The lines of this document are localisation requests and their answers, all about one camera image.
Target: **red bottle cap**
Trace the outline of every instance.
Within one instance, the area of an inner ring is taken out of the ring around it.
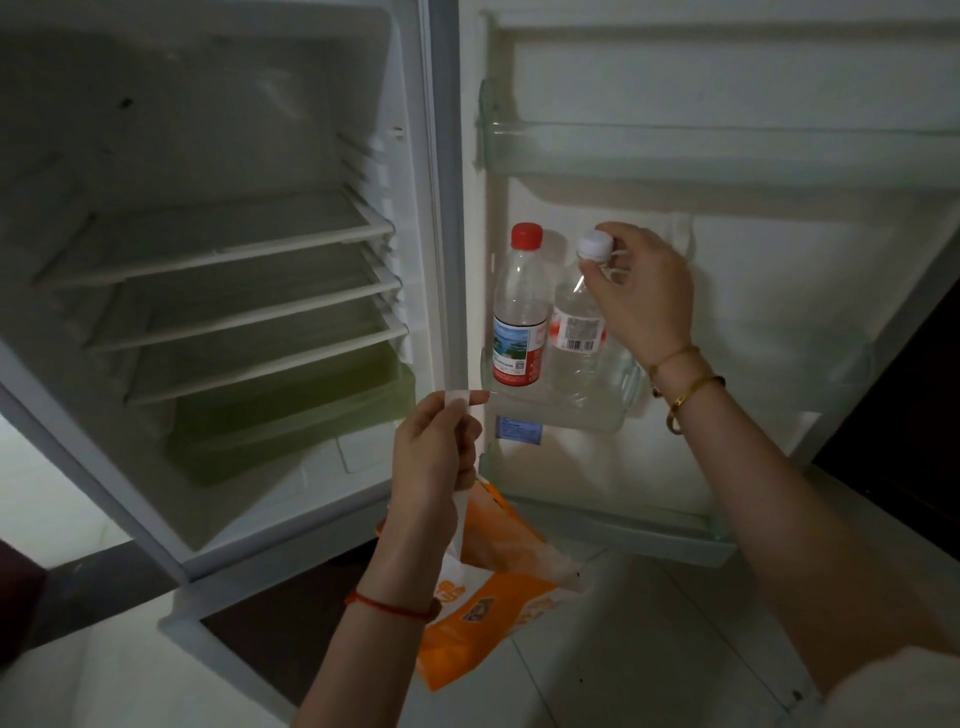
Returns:
[[[543,228],[537,223],[517,223],[510,231],[510,245],[519,251],[535,251],[543,242]]]

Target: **sticker label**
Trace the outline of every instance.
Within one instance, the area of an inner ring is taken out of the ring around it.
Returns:
[[[550,320],[550,343],[565,352],[594,353],[607,338],[604,321],[570,316],[561,310],[553,309]]]
[[[493,318],[493,378],[511,387],[540,378],[546,319],[531,327],[512,327]]]
[[[543,425],[497,416],[496,436],[500,440],[514,440],[528,445],[539,445],[540,438],[543,437]]]

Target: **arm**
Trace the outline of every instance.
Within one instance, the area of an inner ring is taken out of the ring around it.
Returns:
[[[599,227],[627,249],[628,273],[614,285],[595,265],[582,264],[588,288],[613,335],[649,369],[690,343],[692,279],[684,259],[652,232],[619,223]],[[700,354],[681,354],[660,367],[655,383],[673,402],[708,374]],[[723,386],[701,387],[677,421],[761,590],[823,694],[902,647],[952,651],[920,601]]]
[[[470,404],[487,400],[473,392]],[[457,525],[451,496],[476,479],[480,423],[434,392],[397,429],[390,513],[357,593],[425,613]],[[330,641],[294,719],[297,728],[393,726],[410,686],[425,623],[354,602]]]

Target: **red string bracelet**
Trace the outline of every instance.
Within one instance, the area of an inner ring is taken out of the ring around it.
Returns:
[[[362,594],[358,594],[354,589],[344,599],[344,604],[349,606],[353,602],[358,601],[361,604],[366,604],[368,607],[377,609],[380,612],[386,612],[388,615],[395,615],[397,617],[409,617],[410,619],[418,619],[423,622],[431,622],[437,618],[437,615],[440,613],[440,610],[443,609],[441,603],[436,599],[431,599],[430,608],[426,612],[414,612],[411,609],[403,609],[402,607],[393,607],[390,604],[384,604],[380,601],[374,601],[373,599],[368,599]]]

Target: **gold bangle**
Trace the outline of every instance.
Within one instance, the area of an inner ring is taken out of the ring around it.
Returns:
[[[653,393],[654,397],[663,396],[663,392],[661,392],[660,389],[657,387],[657,385],[654,384],[654,377],[657,375],[657,372],[660,370],[660,367],[662,367],[664,364],[666,364],[668,361],[670,361],[670,359],[674,358],[675,356],[680,356],[681,354],[684,354],[684,353],[700,353],[700,347],[695,347],[692,344],[688,344],[682,349],[679,349],[673,352],[672,354],[669,354],[665,358],[661,359],[659,364],[654,364],[652,367],[650,367],[650,369],[647,370],[647,376],[650,377],[650,391]]]
[[[704,384],[706,384],[709,381],[718,381],[723,386],[725,387],[727,386],[727,381],[721,376],[715,375],[715,374],[701,376],[699,379],[693,382],[693,384],[691,384],[683,394],[681,394],[679,397],[676,398],[676,400],[670,406],[669,414],[667,414],[666,416],[666,428],[671,432],[673,432],[673,434],[675,435],[684,434],[683,430],[679,428],[674,429],[674,425],[677,423],[677,412],[678,410],[680,410],[680,405],[683,404],[685,401],[689,400],[694,392],[696,392],[698,389],[700,389],[702,386],[704,386]]]

